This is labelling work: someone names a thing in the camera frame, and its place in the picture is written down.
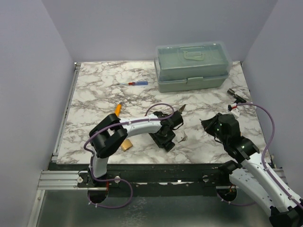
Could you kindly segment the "silver keys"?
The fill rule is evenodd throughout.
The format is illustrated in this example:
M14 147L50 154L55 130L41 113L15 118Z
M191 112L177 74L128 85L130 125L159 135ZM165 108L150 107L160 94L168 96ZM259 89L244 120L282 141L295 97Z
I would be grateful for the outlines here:
M182 139L181 139L178 143L184 142L184 141L186 141L187 139L188 139L188 136L187 136L187 134L185 133L185 131L183 131L183 137L182 137Z

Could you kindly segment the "black padlock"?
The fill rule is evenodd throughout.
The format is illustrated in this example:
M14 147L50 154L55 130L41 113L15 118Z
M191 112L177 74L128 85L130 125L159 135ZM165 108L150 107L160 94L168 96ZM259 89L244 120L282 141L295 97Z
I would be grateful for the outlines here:
M167 152L169 152L169 151L171 151L174 147L175 147L175 143L170 142L170 143L168 143L168 144L165 145L165 150L166 150Z

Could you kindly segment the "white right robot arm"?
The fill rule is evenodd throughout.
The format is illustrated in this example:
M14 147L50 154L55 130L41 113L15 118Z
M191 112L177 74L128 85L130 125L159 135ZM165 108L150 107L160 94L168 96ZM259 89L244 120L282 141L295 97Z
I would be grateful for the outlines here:
M231 114L216 114L202 120L206 133L218 139L231 161L219 167L218 181L238 186L268 215L274 227L301 227L303 200L265 162L257 146L242 136Z

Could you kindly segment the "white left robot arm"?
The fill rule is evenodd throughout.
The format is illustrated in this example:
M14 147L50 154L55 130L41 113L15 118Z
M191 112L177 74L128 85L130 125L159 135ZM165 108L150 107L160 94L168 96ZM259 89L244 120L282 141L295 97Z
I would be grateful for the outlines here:
M101 186L107 173L108 158L113 155L129 137L149 134L159 148L167 152L175 143L175 130L184 124L179 111L170 115L156 111L141 118L119 118L116 114L108 115L89 133L84 149L91 152L89 164L89 182Z

